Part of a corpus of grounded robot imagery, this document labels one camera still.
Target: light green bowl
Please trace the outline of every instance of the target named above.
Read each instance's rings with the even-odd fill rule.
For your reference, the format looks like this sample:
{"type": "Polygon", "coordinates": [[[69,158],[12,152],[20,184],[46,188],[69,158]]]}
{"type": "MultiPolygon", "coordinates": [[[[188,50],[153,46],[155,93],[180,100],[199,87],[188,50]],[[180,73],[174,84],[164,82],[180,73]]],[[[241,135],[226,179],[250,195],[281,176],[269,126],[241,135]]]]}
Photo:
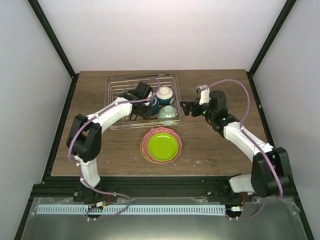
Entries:
{"type": "Polygon", "coordinates": [[[151,157],[159,162],[172,160],[179,150],[175,137],[166,132],[153,135],[148,141],[147,148],[151,157]]]}

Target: white linear rail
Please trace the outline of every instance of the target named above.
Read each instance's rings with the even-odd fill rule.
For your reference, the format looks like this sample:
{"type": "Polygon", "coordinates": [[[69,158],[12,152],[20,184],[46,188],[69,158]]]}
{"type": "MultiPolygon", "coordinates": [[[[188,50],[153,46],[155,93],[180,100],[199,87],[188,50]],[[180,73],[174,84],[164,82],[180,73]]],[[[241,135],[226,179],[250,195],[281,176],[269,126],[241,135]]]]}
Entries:
{"type": "MultiPolygon", "coordinates": [[[[36,214],[42,215],[83,215],[88,205],[40,204],[36,214]]],[[[90,214],[112,215],[122,210],[125,205],[109,205],[102,210],[94,209],[90,214]]],[[[207,215],[224,216],[225,205],[130,205],[122,215],[207,215]]]]}

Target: plate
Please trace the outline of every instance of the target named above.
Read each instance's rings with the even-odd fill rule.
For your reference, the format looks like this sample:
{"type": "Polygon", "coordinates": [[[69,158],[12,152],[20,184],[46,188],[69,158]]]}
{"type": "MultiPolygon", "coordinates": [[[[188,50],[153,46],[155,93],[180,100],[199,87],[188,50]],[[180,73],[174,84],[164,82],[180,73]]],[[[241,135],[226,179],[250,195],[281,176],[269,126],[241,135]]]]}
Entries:
{"type": "Polygon", "coordinates": [[[177,155],[179,147],[174,136],[167,132],[159,132],[149,139],[147,149],[153,159],[167,162],[177,155]]]}
{"type": "Polygon", "coordinates": [[[158,128],[154,128],[154,129],[151,129],[142,139],[142,142],[141,142],[141,153],[142,155],[147,159],[147,160],[150,160],[151,162],[153,163],[158,163],[158,164],[167,164],[167,163],[172,163],[180,154],[181,154],[181,149],[182,149],[182,143],[181,143],[181,140],[180,140],[180,137],[177,133],[175,133],[175,131],[173,131],[172,129],[169,129],[169,128],[165,128],[165,127],[158,127],[158,128]],[[148,151],[148,142],[149,140],[156,134],[159,134],[159,133],[167,133],[167,134],[170,134],[172,137],[175,138],[177,144],[178,144],[178,151],[177,153],[175,154],[175,156],[172,158],[172,159],[169,159],[167,161],[161,161],[161,160],[157,160],[155,158],[153,158],[151,156],[151,154],[149,153],[148,151]]]}

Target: white backdrop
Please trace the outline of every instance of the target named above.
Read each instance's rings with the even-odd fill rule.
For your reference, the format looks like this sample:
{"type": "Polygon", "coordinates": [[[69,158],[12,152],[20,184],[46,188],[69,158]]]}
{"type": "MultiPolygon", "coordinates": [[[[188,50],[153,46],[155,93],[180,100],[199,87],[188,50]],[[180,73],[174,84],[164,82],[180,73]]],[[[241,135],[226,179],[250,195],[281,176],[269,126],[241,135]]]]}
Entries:
{"type": "Polygon", "coordinates": [[[26,0],[0,7],[0,239],[15,238],[71,82],[26,0]]]}
{"type": "Polygon", "coordinates": [[[297,1],[254,81],[277,146],[289,153],[314,239],[320,239],[320,2],[297,1]]]}
{"type": "Polygon", "coordinates": [[[76,72],[249,70],[285,0],[39,0],[76,72]]]}

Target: wire basket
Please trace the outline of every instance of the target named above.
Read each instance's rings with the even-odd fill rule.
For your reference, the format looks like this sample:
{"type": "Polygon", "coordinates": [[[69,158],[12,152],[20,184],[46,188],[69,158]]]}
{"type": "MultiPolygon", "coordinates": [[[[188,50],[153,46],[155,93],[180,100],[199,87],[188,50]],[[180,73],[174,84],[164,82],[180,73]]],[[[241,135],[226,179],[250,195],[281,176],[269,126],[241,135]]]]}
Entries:
{"type": "Polygon", "coordinates": [[[177,76],[174,73],[163,73],[154,75],[143,76],[129,76],[129,77],[114,77],[106,80],[105,88],[105,102],[104,106],[111,104],[116,98],[124,91],[133,90],[136,88],[139,82],[147,83],[155,91],[158,87],[158,82],[149,81],[151,77],[156,77],[160,81],[160,86],[169,87],[173,91],[173,103],[171,106],[175,107],[178,112],[178,117],[170,119],[158,119],[158,114],[151,116],[149,119],[143,119],[138,116],[136,120],[132,121],[129,116],[125,116],[115,122],[110,129],[132,129],[132,128],[144,128],[144,127],[160,127],[177,125],[183,116],[182,109],[180,107],[180,91],[178,87],[177,76]]]}

